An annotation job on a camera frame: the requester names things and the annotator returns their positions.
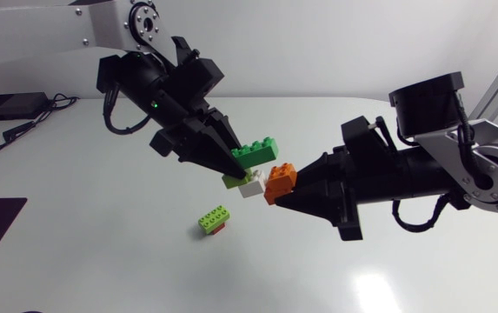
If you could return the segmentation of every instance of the orange lego brick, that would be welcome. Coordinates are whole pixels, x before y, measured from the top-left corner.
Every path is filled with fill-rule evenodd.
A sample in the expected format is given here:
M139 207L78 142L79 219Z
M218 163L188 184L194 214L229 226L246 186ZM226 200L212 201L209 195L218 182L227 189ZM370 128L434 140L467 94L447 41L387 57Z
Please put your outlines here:
M293 164L284 163L282 166L274 166L269 173L266 188L271 190L289 190L295 187L297 172Z
M279 196L287 195L291 192L291 188L288 190L271 190L270 188L266 189L264 192L264 198L269 205L276 204L276 198Z

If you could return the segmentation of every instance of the lego stud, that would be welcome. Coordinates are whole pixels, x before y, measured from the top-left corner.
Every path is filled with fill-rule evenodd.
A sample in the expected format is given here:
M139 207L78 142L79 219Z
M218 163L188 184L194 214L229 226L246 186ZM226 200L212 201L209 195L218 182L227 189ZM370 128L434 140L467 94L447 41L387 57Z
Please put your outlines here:
M262 148L262 145L259 142L253 142L252 146L250 147L250 150L254 151L254 150L259 150L261 148Z

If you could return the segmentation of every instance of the black power adapter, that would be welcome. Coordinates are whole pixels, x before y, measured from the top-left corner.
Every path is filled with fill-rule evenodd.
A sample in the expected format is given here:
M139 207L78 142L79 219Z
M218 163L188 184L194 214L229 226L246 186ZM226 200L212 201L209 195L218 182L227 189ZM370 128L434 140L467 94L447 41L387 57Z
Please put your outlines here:
M0 95L0 121L35 119L50 103L43 92Z

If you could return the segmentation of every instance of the lego brick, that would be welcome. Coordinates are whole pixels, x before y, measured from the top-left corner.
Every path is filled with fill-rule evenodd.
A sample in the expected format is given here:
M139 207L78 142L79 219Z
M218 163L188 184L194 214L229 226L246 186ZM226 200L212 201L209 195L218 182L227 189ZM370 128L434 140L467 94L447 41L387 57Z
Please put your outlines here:
M252 170L251 169L246 169L245 172L247 172L247 176L243 179L237 179L232 176L227 176L224 175L222 176L223 183L225 184L225 187L227 189L231 189L234 187L239 187L241 185L244 185L250 181L250 177L252 176Z
M253 142L250 147L244 145L241 149L231 150L233 157L244 169L274 161L277 159L278 152L276 140L270 137L264 138L261 143Z
M250 177L250 182L239 186L243 198L256 196L266 190L266 174L261 170L255 170Z
M291 190L295 187L297 172L293 164L284 163L282 166L274 166L269 173L266 188L272 190Z
M206 235L208 235L227 220L229 220L229 212L220 205L207 215L201 217L198 220L198 224L206 232Z
M217 234L220 230L223 230L225 228L225 223L221 224L220 226L218 226L215 230L212 230L210 232L210 234L212 235L215 235Z
M291 188L287 190L271 190L267 188L264 192L264 198L269 205L276 204L276 198L279 196L287 195L291 192Z

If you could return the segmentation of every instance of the white wall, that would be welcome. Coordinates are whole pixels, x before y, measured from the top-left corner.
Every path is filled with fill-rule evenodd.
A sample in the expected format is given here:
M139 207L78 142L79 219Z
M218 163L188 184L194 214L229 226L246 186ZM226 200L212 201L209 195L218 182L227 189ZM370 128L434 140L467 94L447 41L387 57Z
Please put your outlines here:
M0 6L67 2L0 0ZM186 37L226 74L215 97L387 99L399 87L462 70L470 110L498 71L498 0L162 0L157 5L169 33ZM113 53L85 50L2 64L0 93L99 97L97 60Z

